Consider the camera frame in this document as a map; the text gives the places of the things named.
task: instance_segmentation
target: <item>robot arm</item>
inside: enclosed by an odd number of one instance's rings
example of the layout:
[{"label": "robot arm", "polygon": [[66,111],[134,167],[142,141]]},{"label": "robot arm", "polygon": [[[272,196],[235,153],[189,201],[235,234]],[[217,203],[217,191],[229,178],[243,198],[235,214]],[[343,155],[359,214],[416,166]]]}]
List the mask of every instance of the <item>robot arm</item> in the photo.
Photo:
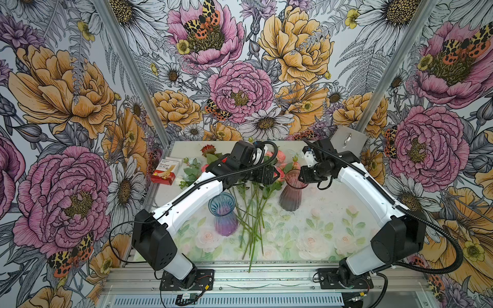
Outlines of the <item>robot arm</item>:
[{"label": "robot arm", "polygon": [[279,173],[271,165],[260,166],[266,146],[238,141],[231,154],[211,163],[193,185],[152,213],[142,210],[135,216],[132,246],[155,270],[164,269],[188,288],[195,279],[195,265],[178,251],[173,241],[180,227],[209,199],[240,180],[265,185],[274,183]]},{"label": "robot arm", "polygon": [[[368,246],[340,261],[338,275],[343,285],[351,285],[352,281],[369,271],[388,268],[396,261],[423,248],[425,224],[397,210],[398,205],[404,209],[408,208],[393,197],[390,197],[390,200],[385,198],[381,191],[386,190],[374,181],[354,154],[337,153],[329,139],[316,141],[314,145],[332,152],[363,172],[358,172],[308,146],[303,150],[308,165],[301,168],[299,180],[305,183],[320,183],[327,180],[327,176],[338,179],[366,205],[381,228]],[[424,218],[421,213],[414,214]]]}]

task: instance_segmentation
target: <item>pink glass vase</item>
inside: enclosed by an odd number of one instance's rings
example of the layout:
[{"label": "pink glass vase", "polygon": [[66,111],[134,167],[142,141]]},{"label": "pink glass vase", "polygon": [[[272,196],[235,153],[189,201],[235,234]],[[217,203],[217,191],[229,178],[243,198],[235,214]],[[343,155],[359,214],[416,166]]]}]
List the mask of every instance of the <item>pink glass vase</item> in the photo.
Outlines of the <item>pink glass vase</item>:
[{"label": "pink glass vase", "polygon": [[301,205],[301,190],[308,186],[308,184],[301,182],[298,177],[300,171],[293,169],[286,173],[284,180],[286,181],[286,187],[279,197],[279,204],[287,211],[296,211]]},{"label": "pink glass vase", "polygon": [[235,206],[235,198],[228,193],[220,193],[209,201],[209,211],[216,216],[215,230],[222,236],[230,236],[238,229]]}]

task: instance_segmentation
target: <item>black bracket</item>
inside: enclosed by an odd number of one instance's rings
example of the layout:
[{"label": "black bracket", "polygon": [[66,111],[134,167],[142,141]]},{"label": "black bracket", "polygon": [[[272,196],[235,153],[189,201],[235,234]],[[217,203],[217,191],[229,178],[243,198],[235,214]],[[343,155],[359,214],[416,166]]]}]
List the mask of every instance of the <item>black bracket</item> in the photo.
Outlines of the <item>black bracket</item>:
[{"label": "black bracket", "polygon": [[[339,269],[317,269],[318,281],[320,282],[320,288],[322,290],[331,289],[348,289],[339,283]],[[373,282],[371,277],[362,276],[351,282],[354,286],[353,289],[373,289]]]},{"label": "black bracket", "polygon": [[170,273],[165,272],[159,289],[161,291],[211,291],[214,284],[214,270],[197,270],[196,279],[190,288],[184,289],[182,283]]}]

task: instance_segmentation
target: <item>floral tablecloth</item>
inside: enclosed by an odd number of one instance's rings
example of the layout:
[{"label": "floral tablecloth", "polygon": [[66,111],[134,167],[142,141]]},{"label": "floral tablecloth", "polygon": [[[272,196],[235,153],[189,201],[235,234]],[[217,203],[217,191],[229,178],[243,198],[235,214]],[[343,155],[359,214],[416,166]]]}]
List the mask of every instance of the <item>floral tablecloth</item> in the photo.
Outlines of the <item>floral tablecloth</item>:
[{"label": "floral tablecloth", "polygon": [[[171,156],[197,158],[205,164],[205,158],[200,156],[203,146],[212,144],[218,152],[229,153],[234,143],[177,141]],[[276,144],[286,155],[286,161],[292,161],[292,157],[297,155],[300,165],[304,165],[301,153],[303,142],[276,141]],[[178,177],[184,175],[183,169],[184,166]],[[179,179],[172,186],[160,185],[154,205],[161,206],[177,196],[181,192],[178,184]],[[366,246],[378,230],[375,219],[363,203],[348,187],[336,180],[324,191],[318,190],[315,184],[303,189],[301,206],[294,212],[286,211],[279,205],[282,189],[268,200],[263,211],[263,250],[258,242],[254,261],[336,262]],[[237,200],[237,206],[245,208],[243,200]],[[185,222],[174,238],[181,252],[194,262],[249,262],[248,252],[243,259],[245,244],[240,248],[242,225],[234,234],[224,237],[215,231],[214,219],[206,204]],[[138,254],[135,259],[142,260]]]}]

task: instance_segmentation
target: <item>wire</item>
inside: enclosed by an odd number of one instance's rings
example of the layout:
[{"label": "wire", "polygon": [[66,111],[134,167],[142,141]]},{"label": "wire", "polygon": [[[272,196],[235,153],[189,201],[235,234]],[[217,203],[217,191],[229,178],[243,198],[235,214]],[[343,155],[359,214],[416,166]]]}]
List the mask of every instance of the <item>wire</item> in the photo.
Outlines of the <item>wire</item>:
[{"label": "wire", "polygon": [[329,185],[327,185],[327,186],[326,186],[326,187],[324,187],[324,188],[320,188],[320,183],[321,183],[321,182],[318,182],[318,183],[317,183],[317,188],[318,188],[318,189],[320,189],[320,190],[326,190],[326,189],[328,189],[328,188],[332,185],[332,180],[333,180],[333,179],[334,179],[334,177],[333,177],[333,176],[331,176],[331,177],[330,177],[330,182],[329,182]]},{"label": "wire", "polygon": [[140,223],[140,224],[151,224],[151,223],[154,223],[155,221],[136,221],[136,220],[129,220],[129,221],[124,221],[122,222],[121,224],[117,224],[116,226],[114,226],[110,231],[109,231],[109,247],[111,248],[111,251],[113,252],[113,254],[115,255],[115,257],[120,260],[120,262],[125,262],[125,263],[132,263],[132,264],[138,264],[138,263],[147,263],[147,261],[138,261],[138,262],[134,262],[134,261],[127,261],[127,260],[123,260],[120,258],[119,256],[119,253],[118,251],[115,250],[115,247],[113,247],[112,243],[111,243],[111,234],[113,233],[113,231],[118,228],[119,226],[122,226],[124,224],[131,224],[131,223]]},{"label": "wire", "polygon": [[253,170],[257,170],[257,169],[260,169],[262,167],[265,167],[265,166],[269,165],[271,162],[273,162],[276,159],[277,153],[278,153],[278,147],[272,141],[262,141],[262,142],[259,143],[259,145],[264,145],[264,144],[270,144],[274,148],[274,153],[272,154],[272,156],[267,161],[265,161],[265,162],[263,162],[261,164],[255,165],[255,166],[251,166],[251,167],[248,167],[248,168],[245,168],[245,169],[238,170],[238,171],[229,172],[229,173],[226,173],[226,174],[223,174],[223,175],[217,175],[215,177],[211,177],[211,178],[209,178],[207,180],[203,180],[203,181],[201,181],[199,183],[194,184],[194,186],[192,186],[189,190],[185,191],[176,200],[174,200],[171,203],[171,206],[164,212],[164,214],[167,215],[169,213],[169,211],[175,205],[177,205],[178,203],[180,203],[181,201],[183,201],[186,197],[188,197],[195,190],[199,189],[200,186],[202,186],[202,185],[205,185],[207,183],[210,183],[210,182],[213,182],[213,181],[216,181],[216,180],[221,180],[221,179],[224,179],[224,178],[233,176],[233,175],[242,174],[242,173],[250,172],[250,171],[253,171]]},{"label": "wire", "polygon": [[380,295],[378,296],[377,300],[371,304],[368,308],[375,308],[378,304],[380,304],[380,302],[382,301],[382,299],[384,298],[384,295],[385,295],[385,292],[387,291],[387,286],[388,286],[388,279],[387,279],[387,276],[385,276],[384,274],[382,273],[375,273],[375,275],[377,276],[380,276],[384,279],[384,287],[382,289],[382,292],[380,293]]},{"label": "wire", "polygon": [[316,144],[313,144],[311,142],[309,142],[306,138],[303,138],[302,139],[307,145],[309,145],[311,148],[314,148],[316,150],[319,150],[325,154],[327,154],[328,156],[330,156],[331,158],[333,159],[336,159],[340,162],[342,162],[343,164],[345,164],[346,166],[354,169],[356,172],[358,172],[359,174],[361,174],[362,176],[364,176],[368,181],[370,181],[370,183],[375,187],[376,190],[378,190],[378,192],[388,201],[390,202],[390,204],[394,205],[396,207],[396,209],[398,209],[399,211],[403,212],[404,214],[418,220],[418,221],[421,221],[422,223],[424,223],[425,225],[427,225],[428,227],[434,229],[436,232],[440,233],[441,235],[443,235],[449,242],[450,244],[452,244],[452,246],[454,247],[455,251],[456,251],[456,259],[454,260],[454,262],[452,264],[450,264],[449,266],[447,267],[444,267],[442,269],[424,269],[424,268],[420,268],[418,266],[414,266],[414,265],[410,265],[410,264],[407,264],[405,262],[401,262],[401,261],[397,261],[395,264],[396,265],[399,265],[399,266],[402,266],[402,267],[405,267],[407,269],[410,269],[410,270],[414,270],[414,271],[417,271],[417,272],[421,272],[421,273],[425,273],[425,274],[448,274],[448,273],[451,273],[455,270],[457,270],[461,264],[462,264],[462,261],[464,260],[464,254],[462,252],[462,248],[460,247],[459,243],[457,242],[457,240],[455,238],[453,238],[450,234],[448,234],[447,232],[445,232],[445,230],[443,230],[442,228],[436,226],[435,224],[433,224],[432,222],[426,220],[426,219],[423,219],[421,217],[418,217],[416,216],[415,214],[413,214],[410,210],[408,209],[405,209],[403,208],[402,206],[398,205],[395,203],[395,199],[390,196],[386,191],[385,189],[383,189],[375,180],[374,178],[372,178],[371,176],[369,177],[366,177],[366,172],[361,170],[360,168],[356,167],[355,165],[347,162],[345,159],[343,159],[342,157],[339,157],[338,155],[335,155],[321,147],[319,147],[318,145]]},{"label": "wire", "polygon": [[159,284],[159,298],[161,298],[161,303],[163,304],[163,307],[166,308],[163,301],[163,291],[161,291],[161,286],[163,285],[163,279],[164,279],[164,271],[163,271],[163,275],[161,276],[161,283]]}]

